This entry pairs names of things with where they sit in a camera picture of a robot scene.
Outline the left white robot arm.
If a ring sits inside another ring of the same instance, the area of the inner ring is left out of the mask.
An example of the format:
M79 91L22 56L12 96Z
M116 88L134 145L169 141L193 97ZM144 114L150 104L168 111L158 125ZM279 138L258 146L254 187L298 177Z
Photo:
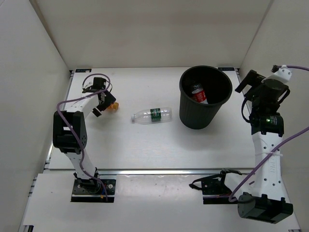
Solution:
M99 117L116 103L109 91L111 85L107 75L90 74L82 82L80 97L59 102L53 116L53 146L69 158L79 184L90 193L101 195L106 195L107 190L86 152L85 119L91 113Z

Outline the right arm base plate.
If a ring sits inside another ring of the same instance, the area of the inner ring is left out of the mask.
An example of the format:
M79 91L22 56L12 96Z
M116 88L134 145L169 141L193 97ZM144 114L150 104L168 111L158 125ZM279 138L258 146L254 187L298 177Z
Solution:
M219 177L216 177L214 179L202 180L201 186L204 205L238 203L238 201L229 201L229 195L232 193L232 191L227 186L222 184Z

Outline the clear bottle red label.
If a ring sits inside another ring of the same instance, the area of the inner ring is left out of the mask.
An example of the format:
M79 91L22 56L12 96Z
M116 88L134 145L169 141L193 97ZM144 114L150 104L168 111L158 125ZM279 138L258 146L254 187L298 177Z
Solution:
M190 86L191 98L198 103L208 104L204 88L200 83L194 83Z

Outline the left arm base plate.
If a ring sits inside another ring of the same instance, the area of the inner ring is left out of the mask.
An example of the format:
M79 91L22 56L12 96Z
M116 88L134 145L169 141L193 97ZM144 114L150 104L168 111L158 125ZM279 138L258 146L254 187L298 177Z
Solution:
M70 201L73 203L113 203L116 179L101 179L101 181L106 191L96 180L75 179Z

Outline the small orange juice bottle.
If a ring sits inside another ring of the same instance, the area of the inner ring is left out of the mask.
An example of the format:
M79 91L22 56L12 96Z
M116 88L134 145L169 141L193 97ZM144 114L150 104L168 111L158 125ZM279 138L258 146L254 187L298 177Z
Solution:
M109 111L115 112L115 111L118 110L118 108L119 108L119 103L114 102L114 103L112 103L107 109L108 109Z

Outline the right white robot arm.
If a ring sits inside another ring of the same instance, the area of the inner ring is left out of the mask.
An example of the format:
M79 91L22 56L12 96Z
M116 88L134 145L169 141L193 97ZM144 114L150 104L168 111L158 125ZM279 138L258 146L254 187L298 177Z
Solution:
M251 102L245 121L251 126L255 168L248 175L222 169L219 174L194 180L189 187L203 192L204 203L235 203L241 218L271 224L292 215L293 205L285 199L281 180L284 122L278 112L290 94L287 82L291 76L286 65L274 66L269 77L251 70L236 88L242 92L250 86L243 103Z

